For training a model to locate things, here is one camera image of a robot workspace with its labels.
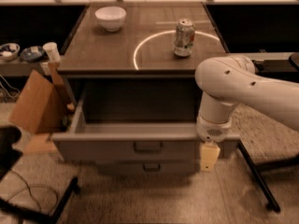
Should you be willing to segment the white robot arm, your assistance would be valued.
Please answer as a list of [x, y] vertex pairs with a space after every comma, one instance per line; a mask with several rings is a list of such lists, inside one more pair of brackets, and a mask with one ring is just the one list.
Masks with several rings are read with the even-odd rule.
[[299, 84], [255, 74], [253, 61], [241, 55], [214, 57], [199, 63], [194, 78], [202, 91], [196, 131], [200, 168], [211, 171], [232, 125], [235, 108], [244, 104], [291, 129], [299, 130]]

